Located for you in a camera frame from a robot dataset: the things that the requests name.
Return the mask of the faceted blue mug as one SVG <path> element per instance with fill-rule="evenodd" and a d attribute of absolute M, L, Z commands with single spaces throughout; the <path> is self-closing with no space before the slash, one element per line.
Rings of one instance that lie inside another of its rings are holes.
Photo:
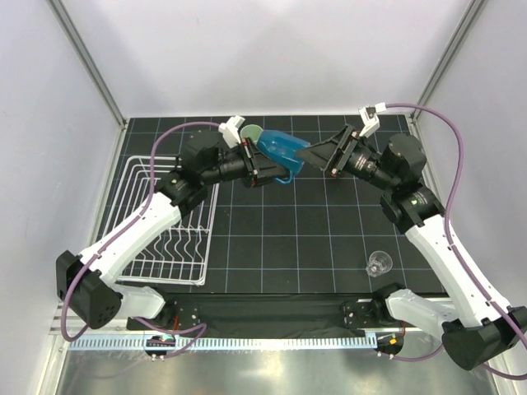
<path fill-rule="evenodd" d="M 301 172 L 304 161 L 296 156 L 296 152 L 308 146 L 308 141 L 278 130 L 263 130 L 257 141 L 261 152 L 288 170 L 288 176 L 275 178 L 280 184 L 290 184 Z"/>

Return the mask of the clear drinking glass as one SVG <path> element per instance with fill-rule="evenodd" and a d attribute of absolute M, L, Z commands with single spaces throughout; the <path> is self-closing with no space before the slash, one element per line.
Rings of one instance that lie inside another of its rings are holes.
<path fill-rule="evenodd" d="M 385 251 L 374 251 L 368 258 L 366 273 L 369 277 L 379 277 L 391 271 L 393 259 Z"/>

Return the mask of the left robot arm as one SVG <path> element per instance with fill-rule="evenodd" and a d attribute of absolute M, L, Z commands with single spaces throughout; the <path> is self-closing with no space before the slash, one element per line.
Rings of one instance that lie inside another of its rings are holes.
<path fill-rule="evenodd" d="M 118 284 L 121 272 L 157 236 L 205 201 L 209 186 L 241 179 L 254 188 L 289 174 L 249 138 L 228 146 L 218 132 L 194 132 L 174 167 L 155 182 L 135 211 L 99 242 L 57 258 L 57 292 L 63 307 L 90 329 L 134 317 L 145 318 L 156 329 L 168 328 L 175 314 L 165 296 L 149 286 Z"/>

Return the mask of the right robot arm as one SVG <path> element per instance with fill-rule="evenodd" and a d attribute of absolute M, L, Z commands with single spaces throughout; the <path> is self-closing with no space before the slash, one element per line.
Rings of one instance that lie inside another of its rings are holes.
<path fill-rule="evenodd" d="M 330 176 L 346 172 L 381 190 L 388 220 L 426 259 L 451 299 L 450 307 L 398 283 L 375 291 L 371 317 L 380 326 L 404 321 L 441 341 L 462 369 L 474 369 L 511 349 L 526 332 L 526 308 L 514 307 L 485 278 L 455 232 L 445 208 L 422 183 L 422 144 L 403 133 L 377 152 L 352 127 L 296 153 Z"/>

